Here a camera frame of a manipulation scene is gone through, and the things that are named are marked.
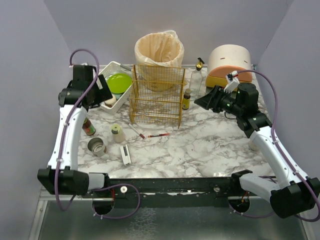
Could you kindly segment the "green fried egg plate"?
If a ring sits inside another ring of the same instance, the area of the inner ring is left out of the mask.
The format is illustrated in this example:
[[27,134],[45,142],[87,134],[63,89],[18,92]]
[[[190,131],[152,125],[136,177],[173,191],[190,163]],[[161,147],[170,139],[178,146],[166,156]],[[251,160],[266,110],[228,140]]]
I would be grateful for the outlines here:
[[106,83],[113,94],[123,94],[132,85],[132,78],[125,73],[111,75]]

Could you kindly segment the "red sauce bottle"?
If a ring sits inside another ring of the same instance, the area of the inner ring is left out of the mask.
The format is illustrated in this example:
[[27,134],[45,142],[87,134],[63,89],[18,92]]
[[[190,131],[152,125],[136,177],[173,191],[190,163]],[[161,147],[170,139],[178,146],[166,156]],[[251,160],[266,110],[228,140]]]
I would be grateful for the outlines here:
[[96,133],[95,127],[92,125],[91,121],[88,118],[85,118],[82,129],[87,136],[93,136]]

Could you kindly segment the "light blue flower plate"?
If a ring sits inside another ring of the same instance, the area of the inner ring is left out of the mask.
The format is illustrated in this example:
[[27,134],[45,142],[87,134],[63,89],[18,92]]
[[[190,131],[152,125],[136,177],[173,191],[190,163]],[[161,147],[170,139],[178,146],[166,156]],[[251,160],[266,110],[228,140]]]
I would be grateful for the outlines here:
[[117,101],[122,97],[123,94],[124,93],[112,93],[112,95],[115,97]]

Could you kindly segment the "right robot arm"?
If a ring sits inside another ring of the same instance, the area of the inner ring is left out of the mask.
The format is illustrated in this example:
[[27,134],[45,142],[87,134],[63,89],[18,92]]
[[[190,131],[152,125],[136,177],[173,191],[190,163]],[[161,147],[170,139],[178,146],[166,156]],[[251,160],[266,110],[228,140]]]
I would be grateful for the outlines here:
[[259,110],[258,98],[259,91],[254,84],[241,83],[235,97],[216,85],[207,95],[194,101],[205,110],[234,115],[238,127],[258,147],[277,179],[274,183],[244,170],[232,174],[233,190],[256,194],[268,201],[283,219],[319,206],[319,179],[310,178],[288,154],[273,131],[271,121]]

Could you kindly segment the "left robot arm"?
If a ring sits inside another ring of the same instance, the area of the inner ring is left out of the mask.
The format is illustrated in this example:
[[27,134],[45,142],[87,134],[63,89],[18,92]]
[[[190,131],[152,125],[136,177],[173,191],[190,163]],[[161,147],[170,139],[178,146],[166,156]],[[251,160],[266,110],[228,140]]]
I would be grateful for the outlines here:
[[51,194],[84,196],[106,186],[105,173],[85,173],[78,170],[78,148],[81,131],[90,108],[98,107],[109,95],[107,85],[94,84],[96,67],[74,65],[73,78],[58,94],[59,127],[52,155],[46,168],[39,169],[37,178]]

